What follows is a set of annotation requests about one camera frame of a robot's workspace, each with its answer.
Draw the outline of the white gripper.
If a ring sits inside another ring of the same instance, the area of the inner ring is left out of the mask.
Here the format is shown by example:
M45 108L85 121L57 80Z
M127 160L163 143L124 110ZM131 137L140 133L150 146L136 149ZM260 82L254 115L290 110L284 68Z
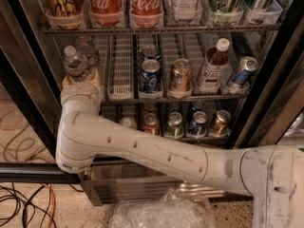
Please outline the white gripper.
M85 112L97 115L100 110L100 95L99 89L101 79L98 68L91 68L92 79L91 83L77 83L69 75L62 81L61 105L62 115L71 112Z

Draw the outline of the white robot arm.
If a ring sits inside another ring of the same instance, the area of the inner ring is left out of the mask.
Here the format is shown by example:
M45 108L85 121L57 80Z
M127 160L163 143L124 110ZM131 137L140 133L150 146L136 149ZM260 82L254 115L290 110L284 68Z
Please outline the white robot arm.
M301 145L224 150L126 128L99 115L100 87L90 81L61 92L56 162L81 173L98 154L160 171L181 181L254 198L253 228L304 228Z

